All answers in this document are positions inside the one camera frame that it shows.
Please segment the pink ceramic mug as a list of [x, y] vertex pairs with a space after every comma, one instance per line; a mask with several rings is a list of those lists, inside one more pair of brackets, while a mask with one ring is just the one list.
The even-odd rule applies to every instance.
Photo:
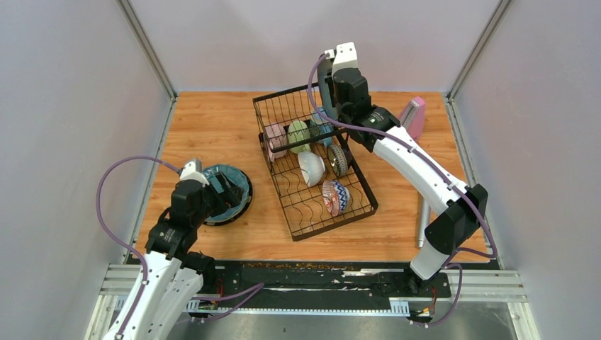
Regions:
[[268, 159], [271, 163], [273, 163], [275, 159], [282, 158], [287, 154], [288, 151], [286, 149], [279, 152], [274, 151], [274, 149], [288, 144], [286, 131], [281, 124], [274, 123], [267, 125], [264, 128], [264, 137], [265, 142], [267, 143]]

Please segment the blue-grey ceramic plate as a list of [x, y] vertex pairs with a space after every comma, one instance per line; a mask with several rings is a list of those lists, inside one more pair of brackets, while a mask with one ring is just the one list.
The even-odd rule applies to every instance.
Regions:
[[318, 88], [322, 101], [322, 108], [328, 118], [337, 120], [338, 113], [337, 109], [335, 108], [335, 104], [332, 103], [332, 91], [330, 90], [330, 82], [332, 80], [331, 71], [332, 60], [324, 57], [323, 60], [319, 62], [317, 68]]

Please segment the red and blue patterned bowl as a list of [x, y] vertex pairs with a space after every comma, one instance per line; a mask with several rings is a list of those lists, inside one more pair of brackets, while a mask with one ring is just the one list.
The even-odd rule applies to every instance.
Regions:
[[349, 189], [335, 180], [325, 180], [323, 182], [322, 199], [328, 213], [333, 217], [344, 213], [352, 204], [352, 196]]

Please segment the patterned ceramic bowl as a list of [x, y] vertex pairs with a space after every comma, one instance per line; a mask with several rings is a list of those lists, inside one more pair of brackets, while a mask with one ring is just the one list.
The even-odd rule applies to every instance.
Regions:
[[336, 177], [345, 176], [350, 168], [352, 156], [350, 151], [338, 144], [327, 147], [328, 160]]

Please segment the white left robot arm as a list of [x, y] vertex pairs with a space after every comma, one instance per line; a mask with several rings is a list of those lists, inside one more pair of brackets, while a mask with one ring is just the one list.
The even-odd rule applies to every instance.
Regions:
[[191, 250], [201, 225], [224, 225], [249, 207], [252, 183], [235, 167], [182, 169], [150, 230], [140, 271], [105, 339], [165, 339], [196, 293], [217, 283], [215, 260]]

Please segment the blue butterfly mug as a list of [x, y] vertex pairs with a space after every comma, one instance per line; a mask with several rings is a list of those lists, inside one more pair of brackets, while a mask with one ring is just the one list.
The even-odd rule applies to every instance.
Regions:
[[[324, 120], [320, 113], [315, 111], [311, 113], [309, 122], [309, 132], [311, 137], [323, 136], [334, 130], [333, 126], [327, 120]], [[324, 137], [317, 142], [323, 144], [325, 147], [329, 147], [333, 143], [333, 140], [330, 136]]]

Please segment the white zigzag ceramic bowl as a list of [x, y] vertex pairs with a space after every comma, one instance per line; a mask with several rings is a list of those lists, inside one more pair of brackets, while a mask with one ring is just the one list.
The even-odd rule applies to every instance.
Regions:
[[313, 152], [298, 153], [298, 163], [303, 180], [308, 187], [317, 185], [325, 174], [325, 164], [322, 157]]

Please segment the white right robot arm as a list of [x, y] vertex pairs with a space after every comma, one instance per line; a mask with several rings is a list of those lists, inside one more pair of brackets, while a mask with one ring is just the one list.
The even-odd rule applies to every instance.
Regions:
[[368, 82], [357, 68], [318, 72], [322, 104], [351, 138], [399, 171], [437, 214], [404, 277], [413, 295], [424, 295], [433, 278], [478, 228], [485, 227], [488, 192], [452, 176], [411, 138], [396, 115], [372, 103]]

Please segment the light green mug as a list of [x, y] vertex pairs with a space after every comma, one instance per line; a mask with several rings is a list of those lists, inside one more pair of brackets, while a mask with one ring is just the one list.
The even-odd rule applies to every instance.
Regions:
[[[310, 138], [310, 132], [308, 130], [307, 124], [304, 121], [294, 120], [288, 126], [287, 139], [290, 145], [295, 144], [297, 142], [306, 141], [308, 138]], [[298, 154], [300, 152], [310, 152], [311, 147], [309, 143], [305, 143], [290, 148], [290, 151], [294, 154]]]

